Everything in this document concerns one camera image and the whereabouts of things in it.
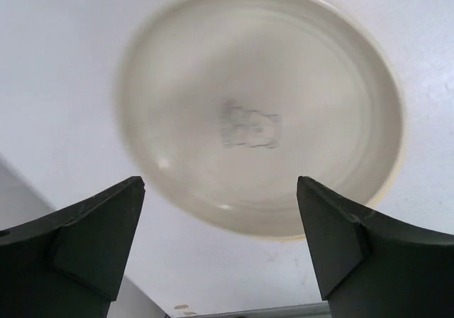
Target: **white table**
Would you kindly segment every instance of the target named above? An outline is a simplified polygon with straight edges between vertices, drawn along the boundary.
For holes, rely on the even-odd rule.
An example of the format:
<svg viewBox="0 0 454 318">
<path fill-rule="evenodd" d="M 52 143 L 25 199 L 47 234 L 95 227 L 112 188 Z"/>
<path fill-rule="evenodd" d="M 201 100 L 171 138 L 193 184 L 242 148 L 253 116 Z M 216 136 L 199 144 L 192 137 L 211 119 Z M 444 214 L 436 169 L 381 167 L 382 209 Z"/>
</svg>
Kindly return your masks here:
<svg viewBox="0 0 454 318">
<path fill-rule="evenodd" d="M 111 95 L 131 33 L 165 1 L 0 0 L 0 154 L 54 208 L 140 174 Z M 378 209 L 454 234 L 454 0 L 327 1 L 373 34 L 402 79 L 408 151 Z M 172 316 L 321 300 L 305 242 L 207 226 L 150 184 L 126 274 Z"/>
</svg>

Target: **plate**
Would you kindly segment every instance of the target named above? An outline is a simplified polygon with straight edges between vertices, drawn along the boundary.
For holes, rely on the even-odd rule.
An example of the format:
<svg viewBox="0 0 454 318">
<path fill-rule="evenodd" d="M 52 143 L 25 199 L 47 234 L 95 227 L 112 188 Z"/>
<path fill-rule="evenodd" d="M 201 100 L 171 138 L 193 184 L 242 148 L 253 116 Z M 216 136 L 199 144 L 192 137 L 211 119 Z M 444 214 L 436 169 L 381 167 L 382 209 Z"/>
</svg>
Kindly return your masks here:
<svg viewBox="0 0 454 318">
<path fill-rule="evenodd" d="M 177 0 L 120 75 L 121 132 L 149 184 L 231 231 L 303 236 L 298 176 L 371 206 L 401 160 L 396 77 L 320 0 Z"/>
</svg>

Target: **round plate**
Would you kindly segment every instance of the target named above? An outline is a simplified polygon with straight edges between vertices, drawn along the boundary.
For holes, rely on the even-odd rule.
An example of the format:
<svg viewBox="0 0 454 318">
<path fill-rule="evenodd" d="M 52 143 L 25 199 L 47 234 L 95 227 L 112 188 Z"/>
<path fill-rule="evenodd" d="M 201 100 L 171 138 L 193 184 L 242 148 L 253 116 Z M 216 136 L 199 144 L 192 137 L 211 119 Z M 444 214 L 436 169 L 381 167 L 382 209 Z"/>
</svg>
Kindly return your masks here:
<svg viewBox="0 0 454 318">
<path fill-rule="evenodd" d="M 179 0 L 122 64 L 121 129 L 152 185 L 242 234 L 304 234 L 297 178 L 371 205 L 404 116 L 364 31 L 319 0 Z"/>
</svg>

